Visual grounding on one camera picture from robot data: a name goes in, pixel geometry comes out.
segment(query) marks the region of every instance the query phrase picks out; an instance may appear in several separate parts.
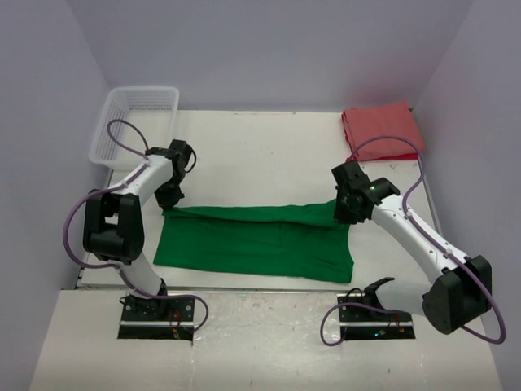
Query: purple cable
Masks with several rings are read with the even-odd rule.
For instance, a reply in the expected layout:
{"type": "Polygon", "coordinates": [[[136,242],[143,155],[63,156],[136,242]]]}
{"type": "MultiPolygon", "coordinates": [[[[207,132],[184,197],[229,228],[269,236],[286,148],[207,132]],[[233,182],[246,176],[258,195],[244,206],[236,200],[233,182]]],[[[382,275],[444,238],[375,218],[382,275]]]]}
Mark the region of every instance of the purple cable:
{"type": "MultiPolygon", "coordinates": [[[[135,150],[133,148],[127,147],[126,145],[120,143],[118,140],[116,140],[114,138],[114,136],[111,133],[111,125],[113,123],[115,123],[115,122],[121,122],[123,124],[126,124],[126,125],[130,126],[132,129],[134,129],[136,132],[138,132],[139,136],[141,137],[141,139],[143,140],[143,142],[145,144],[145,148],[147,150],[149,149],[147,140],[145,139],[145,136],[143,135],[143,133],[141,133],[141,131],[138,128],[136,128],[134,125],[132,125],[131,123],[129,123],[129,122],[125,121],[125,120],[117,120],[116,119],[116,120],[111,120],[111,121],[109,121],[107,123],[107,132],[108,132],[108,135],[111,138],[111,140],[114,143],[116,143],[116,145],[122,147],[126,151],[129,151],[129,152],[132,152],[132,153],[134,153],[136,155],[139,155],[140,157],[142,157],[145,160],[149,160],[148,156],[146,154],[144,154],[144,153],[142,153],[140,151],[137,151],[137,150],[135,150]]],[[[127,285],[127,287],[129,287],[129,289],[135,291],[137,294],[139,294],[139,295],[141,295],[143,297],[148,297],[149,299],[159,299],[159,300],[168,300],[168,299],[175,299],[175,298],[180,298],[180,299],[190,298],[190,299],[195,299],[195,300],[200,301],[201,304],[203,305],[204,309],[205,309],[205,314],[204,314],[203,321],[199,324],[198,327],[194,328],[194,332],[196,332],[206,323],[206,321],[208,320],[208,316],[210,314],[210,309],[208,308],[208,304],[201,297],[196,296],[196,295],[191,295],[191,294],[175,295],[175,296],[160,296],[160,295],[151,295],[150,293],[146,293],[146,292],[136,288],[135,286],[133,286],[132,283],[129,281],[129,279],[127,279],[127,276],[125,275],[125,273],[123,272],[121,267],[118,266],[118,265],[114,265],[114,264],[91,265],[91,264],[83,262],[80,258],[78,258],[76,256],[76,254],[74,254],[74,252],[71,249],[71,244],[69,243],[69,240],[68,240],[68,230],[69,230],[69,228],[71,226],[72,219],[76,215],[78,209],[81,208],[81,206],[85,202],[87,202],[88,200],[90,200],[91,198],[93,198],[95,196],[100,196],[100,195],[107,194],[107,193],[110,193],[110,192],[113,192],[113,191],[119,191],[119,190],[124,189],[125,186],[128,186],[130,183],[135,181],[139,177],[139,175],[141,175],[143,173],[143,171],[145,171],[145,169],[147,169],[147,167],[148,167],[148,165],[143,164],[139,168],[139,170],[136,171],[136,173],[129,178],[129,180],[127,181],[126,185],[122,184],[122,185],[119,185],[119,186],[116,186],[116,187],[111,187],[111,188],[108,188],[108,189],[92,191],[91,193],[89,193],[88,195],[83,197],[81,200],[76,202],[76,204],[72,207],[71,211],[68,213],[67,217],[65,218],[65,223],[63,225],[63,233],[62,233],[63,247],[65,248],[65,252],[67,253],[67,255],[69,255],[69,257],[75,263],[77,263],[81,267],[85,267],[86,269],[107,269],[109,267],[112,268],[112,269],[116,269],[117,271],[120,272],[121,279],[123,280],[125,285],[127,285]]]]}
{"type": "MultiPolygon", "coordinates": [[[[425,169],[424,169],[423,160],[422,160],[422,153],[420,152],[420,150],[418,149],[418,147],[414,143],[410,142],[407,138],[403,138],[403,137],[399,137],[399,136],[378,136],[378,137],[370,138],[369,140],[366,140],[365,142],[360,144],[352,152],[352,154],[349,157],[349,159],[352,159],[358,153],[358,151],[360,151],[360,149],[363,148],[365,145],[367,145],[369,143],[372,143],[372,142],[374,142],[376,140],[382,140],[382,139],[392,139],[392,140],[402,141],[403,143],[409,144],[416,151],[416,153],[418,153],[418,161],[419,161],[419,166],[420,166],[420,176],[419,176],[418,180],[413,184],[413,186],[411,186],[410,189],[408,191],[406,191],[405,194],[404,194],[401,207],[402,207],[402,209],[404,211],[406,211],[406,210],[408,210],[407,209],[407,200],[409,199],[410,194],[416,189],[416,187],[419,186],[420,183],[422,183],[422,181],[423,181],[423,179],[425,177],[425,169]]],[[[442,244],[438,243],[438,241],[436,239],[434,239],[432,236],[430,236],[428,234],[428,232],[426,232],[418,224],[418,222],[414,219],[413,216],[408,216],[407,218],[410,220],[410,222],[414,226],[414,228],[416,228],[416,230],[425,239],[427,239],[433,246],[438,248],[442,253],[447,253],[447,249],[442,244]]],[[[474,281],[474,283],[478,286],[478,288],[481,290],[481,292],[486,297],[487,301],[490,303],[491,307],[493,308],[494,314],[496,315],[497,323],[499,324],[500,335],[499,335],[499,337],[497,339],[493,339],[493,338],[490,338],[490,337],[485,336],[483,334],[479,334],[478,332],[476,332],[475,330],[472,330],[471,328],[468,328],[467,326],[462,326],[462,329],[465,330],[466,332],[469,332],[473,336],[477,336],[481,340],[487,341],[490,344],[495,344],[495,345],[502,344],[505,341],[505,338],[506,338],[506,326],[505,326],[505,320],[503,319],[503,315],[501,314],[501,311],[499,310],[499,305],[494,300],[494,298],[492,297],[492,294],[488,291],[487,287],[484,286],[484,284],[481,282],[481,280],[474,273],[472,273],[472,271],[467,266],[465,266],[465,264],[462,261],[457,259],[453,254],[448,254],[448,256],[449,256],[449,259],[451,261],[453,261],[463,271],[465,271],[465,273],[468,274],[468,276],[472,279],[472,281],[474,281]]],[[[322,323],[321,323],[321,326],[320,326],[320,337],[322,339],[322,342],[325,345],[327,345],[327,346],[337,346],[340,343],[342,343],[342,341],[344,340],[343,338],[340,338],[340,340],[338,340],[336,342],[327,342],[324,339],[323,330],[324,330],[324,324],[326,323],[327,317],[330,315],[330,313],[333,312],[334,310],[336,310],[337,308],[345,306],[345,305],[361,307],[361,308],[365,308],[367,310],[372,310],[372,311],[375,311],[375,312],[379,312],[381,314],[395,314],[396,313],[395,310],[383,310],[383,309],[380,309],[380,308],[371,307],[369,305],[360,305],[358,303],[341,303],[341,304],[335,305],[335,306],[331,307],[326,312],[326,314],[324,315],[324,318],[322,319],[322,323]]]]}

